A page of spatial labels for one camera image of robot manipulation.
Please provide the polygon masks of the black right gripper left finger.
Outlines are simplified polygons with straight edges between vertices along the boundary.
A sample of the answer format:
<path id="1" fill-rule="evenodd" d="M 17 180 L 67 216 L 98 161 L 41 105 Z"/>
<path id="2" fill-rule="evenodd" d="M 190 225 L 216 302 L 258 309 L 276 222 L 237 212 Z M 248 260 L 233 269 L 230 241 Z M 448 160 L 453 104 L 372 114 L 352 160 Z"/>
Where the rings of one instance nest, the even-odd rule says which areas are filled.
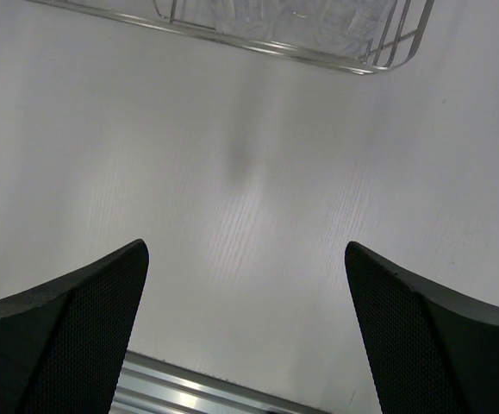
<path id="1" fill-rule="evenodd" d="M 0 299 L 0 413 L 107 413 L 147 279 L 135 240 Z"/>

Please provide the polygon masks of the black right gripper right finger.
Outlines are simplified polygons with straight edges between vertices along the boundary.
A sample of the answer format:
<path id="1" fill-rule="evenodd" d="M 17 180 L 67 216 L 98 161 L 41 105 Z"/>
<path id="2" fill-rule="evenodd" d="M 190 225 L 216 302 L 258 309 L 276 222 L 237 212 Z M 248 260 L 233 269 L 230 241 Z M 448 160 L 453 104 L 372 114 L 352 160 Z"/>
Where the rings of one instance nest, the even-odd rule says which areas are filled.
<path id="1" fill-rule="evenodd" d="M 345 265 L 383 413 L 499 413 L 499 306 L 355 241 Z"/>

